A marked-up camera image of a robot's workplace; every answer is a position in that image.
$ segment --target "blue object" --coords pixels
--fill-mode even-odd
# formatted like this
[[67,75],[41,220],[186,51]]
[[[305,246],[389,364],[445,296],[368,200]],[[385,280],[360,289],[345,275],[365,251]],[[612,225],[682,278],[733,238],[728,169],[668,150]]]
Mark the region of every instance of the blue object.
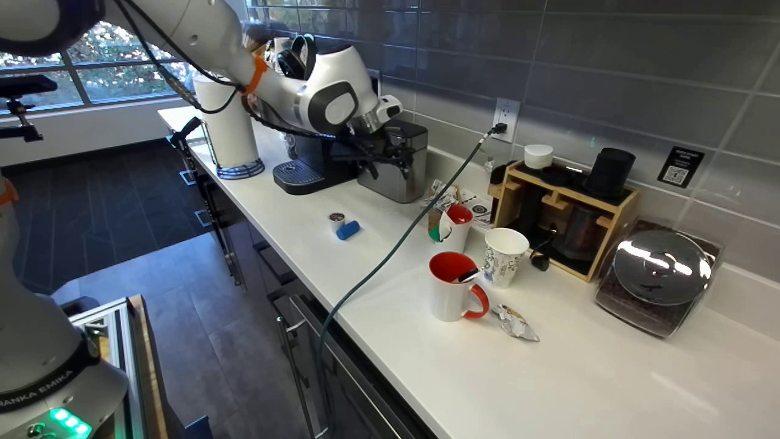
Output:
[[360,223],[344,223],[338,230],[337,230],[337,238],[340,242],[350,239],[356,233],[360,233]]

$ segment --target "cup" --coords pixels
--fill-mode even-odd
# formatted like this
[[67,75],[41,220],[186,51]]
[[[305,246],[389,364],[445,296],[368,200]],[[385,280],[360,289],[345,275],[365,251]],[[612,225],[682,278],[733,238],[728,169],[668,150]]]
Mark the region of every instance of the cup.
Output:
[[495,286],[509,286],[523,263],[529,239],[506,227],[495,227],[484,235],[484,278]]
[[473,213],[465,205],[449,205],[438,218],[435,251],[462,251]]
[[[488,294],[476,286],[473,280],[465,280],[477,270],[477,263],[473,263],[465,253],[444,251],[435,253],[429,261],[431,270],[431,309],[444,322],[456,319],[479,319],[490,309]],[[479,302],[479,309],[468,309],[468,298],[476,298]]]

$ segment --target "wooden box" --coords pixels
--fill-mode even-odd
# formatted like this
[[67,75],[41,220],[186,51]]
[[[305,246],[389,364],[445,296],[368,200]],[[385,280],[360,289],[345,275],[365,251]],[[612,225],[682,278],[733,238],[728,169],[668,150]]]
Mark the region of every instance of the wooden box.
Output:
[[[556,178],[549,178],[550,173],[568,177],[565,184],[550,184]],[[562,270],[582,278],[595,280],[605,267],[605,257],[610,250],[622,239],[628,227],[635,223],[635,191],[624,191],[618,202],[607,202],[600,198],[590,198],[578,184],[571,184],[576,173],[568,173],[562,167],[556,167],[554,170],[545,170],[545,178],[537,170],[527,170],[521,164],[506,167],[505,184],[499,191],[493,191],[493,198],[498,198],[498,213],[495,225],[498,227],[517,227],[520,218],[523,216],[523,200],[529,191],[534,196],[540,196],[540,211],[539,211],[539,233],[556,230],[554,246],[549,246],[550,263],[560,267]],[[572,213],[582,207],[595,216],[595,257],[590,261],[572,261],[565,258],[560,251],[556,251],[556,242],[565,238],[565,230],[572,220]]]

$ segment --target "cabinet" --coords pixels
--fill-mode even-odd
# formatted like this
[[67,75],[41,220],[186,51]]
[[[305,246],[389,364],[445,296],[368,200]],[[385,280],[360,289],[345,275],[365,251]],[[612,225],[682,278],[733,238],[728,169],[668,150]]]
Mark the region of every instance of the cabinet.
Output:
[[549,238],[550,263],[595,280],[613,242],[635,223],[639,192],[627,188],[622,200],[607,202],[579,188],[582,177],[562,167],[544,173],[527,170],[521,164],[506,167],[501,186],[493,192],[495,225],[529,230],[532,245]]

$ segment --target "electrical outlet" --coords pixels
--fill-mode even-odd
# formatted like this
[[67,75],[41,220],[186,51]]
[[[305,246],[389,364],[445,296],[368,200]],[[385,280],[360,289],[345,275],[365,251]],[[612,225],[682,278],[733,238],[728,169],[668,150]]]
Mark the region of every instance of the electrical outlet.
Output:
[[513,122],[517,122],[520,103],[517,101],[495,101],[495,112],[493,112],[493,127],[495,124],[506,124],[505,134],[493,134],[493,140],[512,142],[513,136]]

